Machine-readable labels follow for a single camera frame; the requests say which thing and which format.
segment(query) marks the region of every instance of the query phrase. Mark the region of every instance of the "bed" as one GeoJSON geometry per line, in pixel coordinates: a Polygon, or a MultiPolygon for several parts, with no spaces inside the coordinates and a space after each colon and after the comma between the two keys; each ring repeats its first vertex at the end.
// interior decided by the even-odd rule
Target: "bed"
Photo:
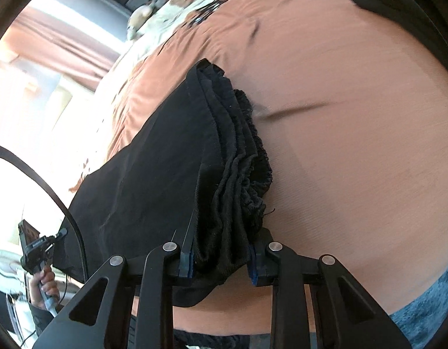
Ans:
{"type": "MultiPolygon", "coordinates": [[[[446,272],[448,198],[433,198],[433,192],[448,191],[448,179],[427,173],[427,163],[415,155],[432,153],[433,169],[448,167],[448,156],[442,158],[448,73],[416,38],[351,0],[171,0],[139,33],[96,90],[100,124],[79,183],[129,145],[187,71],[207,58],[253,103],[274,173],[265,197],[274,212],[264,225],[275,239],[311,257],[335,253],[388,313],[411,306],[446,272]],[[200,20],[199,9],[216,2],[200,20]],[[439,103],[445,107],[433,120],[442,124],[416,111],[413,120],[402,114],[439,103]],[[443,130],[439,139],[428,136],[436,127],[443,130]],[[404,198],[410,202],[397,204],[404,198]],[[439,224],[427,224],[428,206],[439,224]]],[[[219,300],[228,302],[222,295],[219,300]]],[[[412,317],[420,307],[411,309],[396,322],[422,348],[443,317],[431,330],[416,329],[412,317]]],[[[261,311],[250,310],[251,316],[261,311]]],[[[446,315],[448,303],[435,310],[446,315]]],[[[248,317],[245,311],[234,315],[233,326],[248,317]]],[[[203,331],[225,334],[212,323],[203,331]]],[[[265,320],[255,322],[253,332],[257,323],[268,331],[265,320]]]]}

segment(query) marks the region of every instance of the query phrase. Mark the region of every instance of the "gray fabric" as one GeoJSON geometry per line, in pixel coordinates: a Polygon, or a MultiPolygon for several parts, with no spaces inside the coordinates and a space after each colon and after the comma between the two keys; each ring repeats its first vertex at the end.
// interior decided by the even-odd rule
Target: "gray fabric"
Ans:
{"type": "Polygon", "coordinates": [[[448,269],[421,296],[391,315],[412,344],[422,349],[448,314],[448,269]]]}

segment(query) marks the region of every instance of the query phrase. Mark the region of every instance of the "sleeve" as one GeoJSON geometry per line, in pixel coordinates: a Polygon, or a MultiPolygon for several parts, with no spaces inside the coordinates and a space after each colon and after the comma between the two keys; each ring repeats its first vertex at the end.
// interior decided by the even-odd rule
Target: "sleeve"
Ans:
{"type": "Polygon", "coordinates": [[[31,315],[35,323],[36,334],[39,336],[53,320],[53,316],[50,312],[44,309],[39,309],[30,303],[28,303],[28,305],[30,306],[31,315]]]}

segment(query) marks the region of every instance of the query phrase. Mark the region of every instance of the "black cable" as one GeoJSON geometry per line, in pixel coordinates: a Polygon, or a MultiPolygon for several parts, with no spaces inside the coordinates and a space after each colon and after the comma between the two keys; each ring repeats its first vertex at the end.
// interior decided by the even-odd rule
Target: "black cable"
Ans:
{"type": "Polygon", "coordinates": [[[22,344],[20,345],[20,349],[23,348],[23,346],[25,345],[25,342],[26,342],[31,336],[33,336],[35,333],[36,333],[36,330],[34,330],[33,332],[31,332],[31,333],[30,333],[30,334],[23,340],[22,344]]]}
{"type": "Polygon", "coordinates": [[[15,166],[18,170],[23,172],[25,175],[30,177],[33,181],[35,181],[47,194],[51,197],[51,199],[56,203],[57,207],[59,207],[60,211],[64,213],[64,216],[69,221],[70,225],[73,228],[73,232],[75,233],[75,236],[77,237],[77,243],[80,250],[80,257],[81,257],[81,268],[83,271],[83,279],[84,283],[88,281],[88,263],[86,260],[86,251],[85,251],[85,244],[83,243],[83,238],[81,236],[80,229],[73,218],[72,214],[68,210],[67,207],[65,207],[64,203],[60,200],[60,198],[57,196],[57,194],[54,192],[53,189],[28,165],[26,164],[22,159],[20,159],[18,156],[10,152],[8,149],[5,149],[4,147],[0,146],[0,159],[5,160],[9,163],[11,163],[13,166],[15,166]]]}
{"type": "Polygon", "coordinates": [[[67,275],[67,273],[65,274],[65,290],[64,290],[64,295],[62,295],[62,298],[60,298],[59,303],[57,304],[58,306],[60,306],[60,304],[62,303],[62,301],[65,298],[65,294],[67,293],[67,283],[69,283],[69,277],[67,275]]]}
{"type": "Polygon", "coordinates": [[[8,279],[16,279],[17,281],[20,281],[20,279],[16,275],[4,274],[1,269],[0,269],[0,276],[4,277],[4,278],[8,278],[8,279]]]}

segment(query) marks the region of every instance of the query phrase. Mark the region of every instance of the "brown curtain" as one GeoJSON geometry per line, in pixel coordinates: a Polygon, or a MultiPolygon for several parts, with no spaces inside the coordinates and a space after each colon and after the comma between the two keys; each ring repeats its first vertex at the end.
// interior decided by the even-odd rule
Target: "brown curtain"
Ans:
{"type": "Polygon", "coordinates": [[[95,90],[118,53],[57,18],[26,7],[0,46],[95,90]]]}

